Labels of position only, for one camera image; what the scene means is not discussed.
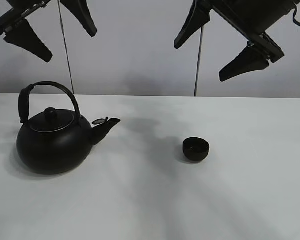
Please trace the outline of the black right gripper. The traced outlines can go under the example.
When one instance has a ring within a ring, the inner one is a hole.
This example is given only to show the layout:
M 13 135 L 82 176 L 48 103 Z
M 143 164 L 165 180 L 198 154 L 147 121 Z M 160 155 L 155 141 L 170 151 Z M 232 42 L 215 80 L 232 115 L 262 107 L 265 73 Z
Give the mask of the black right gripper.
M 207 24 L 210 11 L 217 12 L 249 42 L 257 45 L 247 46 L 228 65 L 219 72 L 219 80 L 225 82 L 236 76 L 264 70 L 280 60 L 282 49 L 266 34 L 273 24 L 289 14 L 299 0 L 194 0 L 180 33 L 174 40 L 174 48 L 179 49 L 196 31 Z

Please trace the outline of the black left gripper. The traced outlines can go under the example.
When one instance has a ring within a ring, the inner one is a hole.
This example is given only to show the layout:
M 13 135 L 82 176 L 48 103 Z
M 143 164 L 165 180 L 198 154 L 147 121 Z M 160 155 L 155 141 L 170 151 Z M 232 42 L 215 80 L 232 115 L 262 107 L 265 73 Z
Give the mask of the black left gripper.
M 12 9 L 0 17 L 0 36 L 5 33 L 5 42 L 36 55 L 46 63 L 50 62 L 52 52 L 25 19 L 39 8 L 45 8 L 50 0 L 7 0 L 7 2 Z M 60 3 L 72 13 L 92 38 L 97 34 L 98 30 L 86 0 L 61 0 Z

